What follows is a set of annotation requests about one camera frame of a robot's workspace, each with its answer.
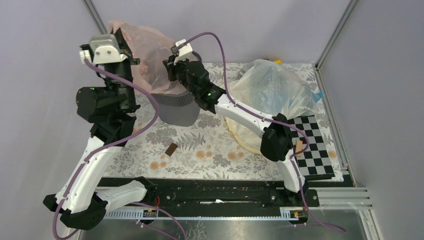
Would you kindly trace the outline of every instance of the clear plastic bag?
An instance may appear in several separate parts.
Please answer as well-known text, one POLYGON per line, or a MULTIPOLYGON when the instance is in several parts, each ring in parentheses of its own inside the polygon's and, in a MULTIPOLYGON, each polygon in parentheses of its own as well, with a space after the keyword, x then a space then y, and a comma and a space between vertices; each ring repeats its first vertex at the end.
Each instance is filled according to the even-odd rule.
MULTIPOLYGON (((231 96, 263 113, 273 116, 281 113, 287 119, 318 113, 308 84, 275 62, 263 59, 250 62, 236 79, 228 83, 231 96)), ((260 154, 261 139, 256 134, 229 118, 226 122, 231 134, 245 149, 260 154)))
POLYGON ((178 81, 169 81, 167 70, 162 63, 172 55, 172 38, 147 26, 134 26, 125 21, 110 21, 109 32, 121 28, 134 58, 140 58, 140 65, 131 66, 133 82, 151 94, 177 95, 186 91, 178 81))

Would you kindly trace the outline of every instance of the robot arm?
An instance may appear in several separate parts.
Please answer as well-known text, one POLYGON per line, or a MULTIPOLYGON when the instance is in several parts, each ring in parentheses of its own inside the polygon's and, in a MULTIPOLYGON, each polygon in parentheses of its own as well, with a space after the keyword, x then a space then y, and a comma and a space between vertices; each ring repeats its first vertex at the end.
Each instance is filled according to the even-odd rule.
POLYGON ((257 118, 245 112, 232 103, 226 91, 213 84, 209 79, 209 72, 200 61, 189 61, 188 57, 193 52, 188 43, 180 49, 177 47, 186 40, 178 41, 171 48, 174 53, 168 60, 164 60, 170 81, 179 81, 193 96, 195 102, 205 111, 228 117, 262 138, 260 152, 269 160, 275 162, 276 167, 283 176, 284 186, 287 190, 300 194, 300 188, 305 184, 305 177, 297 175, 295 168, 300 173, 299 166, 292 164, 290 156, 294 153, 294 146, 290 129, 277 123, 270 123, 263 119, 274 119, 287 124, 287 118, 278 114, 272 116, 264 114, 242 102, 235 100, 237 105, 243 106, 249 111, 263 116, 257 118))
MULTIPOLYGON (((95 65, 132 82, 131 65, 140 63, 132 57, 121 30, 115 34, 94 36, 89 44, 81 46, 81 60, 88 59, 95 65)), ((82 87, 76 94, 77 113, 93 124, 87 147, 71 177, 56 194, 47 195, 43 204, 54 212, 63 200, 60 220, 69 228, 89 230, 95 227, 106 213, 141 201, 154 194, 154 187, 144 177, 135 178, 128 184, 95 192, 107 166, 115 153, 126 142, 95 153, 94 150, 124 139, 133 132, 136 121, 133 114, 136 105, 134 90, 111 78, 103 78, 105 87, 82 87)))
MULTIPOLYGON (((177 45, 184 42, 185 39, 177 42, 177 45)), ((188 61, 187 57, 192 51, 187 44, 176 50, 167 61, 163 61, 169 80, 180 81, 195 96, 196 103, 203 110, 229 117, 260 136, 262 138, 261 153, 275 162, 284 177, 285 188, 299 195, 305 178, 297 176, 289 159, 289 156, 293 154, 290 129, 258 119, 236 107, 231 103, 224 89, 210 82, 209 73, 200 61, 188 61)), ((139 59, 133 58, 120 29, 115 34, 94 36, 89 44, 81 46, 80 57, 83 62, 88 59, 95 65, 103 65, 106 71, 130 82, 133 80, 131 65, 140 63, 139 59)), ((126 142, 105 148, 89 159, 87 159, 88 155, 100 147, 130 136, 136 121, 136 117, 131 114, 140 107, 136 105, 134 90, 131 87, 112 78, 106 77, 103 80, 105 87, 82 87, 77 92, 77 113, 93 124, 90 130, 91 136, 71 178, 58 193, 47 195, 43 201, 43 204, 52 212, 55 212, 63 201, 59 210, 60 220, 69 228, 90 230, 103 219, 106 213, 132 202, 153 200, 156 195, 155 186, 144 177, 134 178, 128 184, 110 190, 95 192, 114 154, 119 152, 126 142)), ((282 114, 271 116, 241 102, 237 104, 266 118, 287 122, 282 114)))

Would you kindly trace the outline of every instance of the small brown block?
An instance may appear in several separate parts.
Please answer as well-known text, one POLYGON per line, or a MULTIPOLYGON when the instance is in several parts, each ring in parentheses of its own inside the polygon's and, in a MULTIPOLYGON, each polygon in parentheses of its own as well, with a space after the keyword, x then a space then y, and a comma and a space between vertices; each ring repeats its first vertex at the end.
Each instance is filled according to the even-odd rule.
POLYGON ((178 145, 175 143, 171 143, 171 145, 168 147, 168 149, 165 151, 165 154, 170 156, 175 152, 175 150, 178 148, 178 145))
MULTIPOLYGON (((303 142, 301 141, 301 140, 297 140, 296 141, 296 153, 298 153, 298 152, 300 152, 301 150, 302 150, 302 147, 303 147, 303 142)), ((297 154, 296 156, 297 157, 300 157, 302 155, 302 153, 300 153, 300 154, 297 154)))

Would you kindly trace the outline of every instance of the black mount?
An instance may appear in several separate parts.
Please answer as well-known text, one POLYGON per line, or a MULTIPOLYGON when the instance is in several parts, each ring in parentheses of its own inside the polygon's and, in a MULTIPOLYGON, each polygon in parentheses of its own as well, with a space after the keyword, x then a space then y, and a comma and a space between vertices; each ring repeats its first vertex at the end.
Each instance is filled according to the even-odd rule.
POLYGON ((226 91, 210 81, 209 72, 201 61, 186 59, 174 65, 175 58, 175 55, 171 55, 163 61, 169 80, 178 80, 194 96, 194 101, 201 109, 216 114, 215 105, 226 91))
MULTIPOLYGON (((274 120, 289 124, 286 116, 278 113, 272 117, 274 120)), ((289 149, 293 149, 293 142, 290 128, 277 123, 271 123, 264 128, 262 142, 260 143, 260 153, 265 158, 277 162, 284 161, 289 149)))
MULTIPOLYGON (((280 217, 280 207, 293 207, 298 212, 304 207, 301 198, 282 189, 282 181, 218 180, 218 179, 166 179, 147 178, 155 185, 155 194, 160 198, 159 208, 174 217, 280 217), (202 204, 215 202, 226 203, 202 204)), ((118 187, 132 178, 104 177, 100 187, 118 187)), ((304 187, 305 200, 309 207, 319 207, 317 191, 304 187)), ((142 203, 155 205, 154 199, 144 198, 142 203)), ((166 215, 159 212, 159 217, 166 215)))
MULTIPOLYGON (((121 53, 127 56, 122 62, 103 64, 106 71, 133 82, 131 65, 140 63, 140 59, 133 58, 131 49, 125 42, 121 29, 114 34, 121 53)), ((82 50, 93 51, 89 44, 81 46, 82 50)), ((87 86, 82 87, 76 94, 77 114, 89 123, 93 123, 91 136, 96 136, 105 145, 126 138, 133 132, 134 113, 140 105, 136 104, 134 89, 109 77, 101 77, 105 87, 87 86)))

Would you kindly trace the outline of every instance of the white bracket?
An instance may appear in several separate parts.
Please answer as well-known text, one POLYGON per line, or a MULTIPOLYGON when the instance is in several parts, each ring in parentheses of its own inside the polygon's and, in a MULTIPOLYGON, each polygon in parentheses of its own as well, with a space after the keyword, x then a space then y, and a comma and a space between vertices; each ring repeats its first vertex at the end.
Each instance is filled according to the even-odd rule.
POLYGON ((112 45, 98 46, 94 51, 93 64, 120 63, 127 58, 112 45))
POLYGON ((146 192, 147 190, 141 182, 132 180, 125 185, 100 191, 97 196, 108 202, 106 213, 109 213, 127 204, 143 200, 146 192))
MULTIPOLYGON (((181 44, 183 44, 185 42, 186 42, 185 39, 180 40, 180 41, 177 41, 175 43, 175 46, 178 47, 178 46, 180 46, 181 44)), ((182 48, 178 49, 178 54, 177 54, 177 57, 175 58, 175 60, 173 61, 173 64, 175 65, 179 61, 186 60, 187 58, 189 58, 189 56, 192 54, 192 52, 193 52, 193 48, 190 45, 190 43, 188 43, 187 45, 185 45, 182 48)))

